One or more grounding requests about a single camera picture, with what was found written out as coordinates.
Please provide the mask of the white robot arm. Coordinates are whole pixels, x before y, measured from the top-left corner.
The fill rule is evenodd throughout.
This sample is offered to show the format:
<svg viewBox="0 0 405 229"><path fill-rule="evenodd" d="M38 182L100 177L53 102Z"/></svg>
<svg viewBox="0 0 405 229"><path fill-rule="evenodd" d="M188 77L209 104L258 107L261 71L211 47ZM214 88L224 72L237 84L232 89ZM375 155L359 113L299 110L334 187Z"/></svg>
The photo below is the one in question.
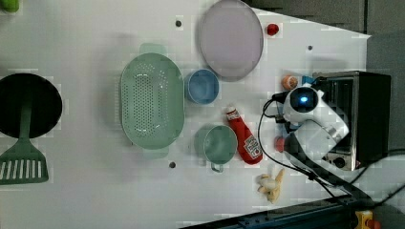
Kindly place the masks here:
<svg viewBox="0 0 405 229"><path fill-rule="evenodd" d="M294 165L303 165L317 177L337 186L366 206L373 200L359 188L322 166L322 158L349 132L345 121L322 99L323 92L310 84L290 91L285 99L283 118L298 129L285 138L283 150Z"/></svg>

